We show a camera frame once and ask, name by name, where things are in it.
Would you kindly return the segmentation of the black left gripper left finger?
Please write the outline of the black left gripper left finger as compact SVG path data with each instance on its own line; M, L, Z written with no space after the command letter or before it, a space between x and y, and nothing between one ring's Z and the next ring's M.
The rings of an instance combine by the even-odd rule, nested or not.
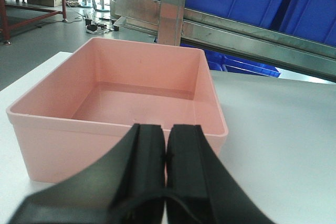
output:
M161 127L135 124L95 163L27 196L10 223L160 223L164 166Z

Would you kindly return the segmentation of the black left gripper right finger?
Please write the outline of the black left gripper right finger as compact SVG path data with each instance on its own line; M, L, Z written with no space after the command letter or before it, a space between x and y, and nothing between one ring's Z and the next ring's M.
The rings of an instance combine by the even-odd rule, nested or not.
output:
M173 126L167 146L169 223L272 223L216 156L199 125Z

